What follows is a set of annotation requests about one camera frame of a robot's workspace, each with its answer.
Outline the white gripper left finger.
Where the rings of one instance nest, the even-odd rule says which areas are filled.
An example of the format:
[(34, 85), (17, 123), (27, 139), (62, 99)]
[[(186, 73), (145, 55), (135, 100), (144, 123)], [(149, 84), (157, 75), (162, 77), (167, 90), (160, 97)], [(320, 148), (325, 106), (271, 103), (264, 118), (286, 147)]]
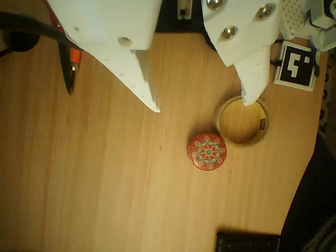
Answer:
[(67, 37), (85, 50), (149, 109), (160, 111), (148, 49), (161, 1), (49, 1)]

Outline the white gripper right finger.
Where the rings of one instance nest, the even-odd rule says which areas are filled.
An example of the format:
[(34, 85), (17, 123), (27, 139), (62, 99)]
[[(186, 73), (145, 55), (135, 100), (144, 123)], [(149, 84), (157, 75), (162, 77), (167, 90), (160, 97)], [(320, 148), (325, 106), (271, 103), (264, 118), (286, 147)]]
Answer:
[(207, 35), (224, 65), (235, 67), (246, 106), (256, 102), (268, 85), (281, 5), (281, 1), (202, 1)]

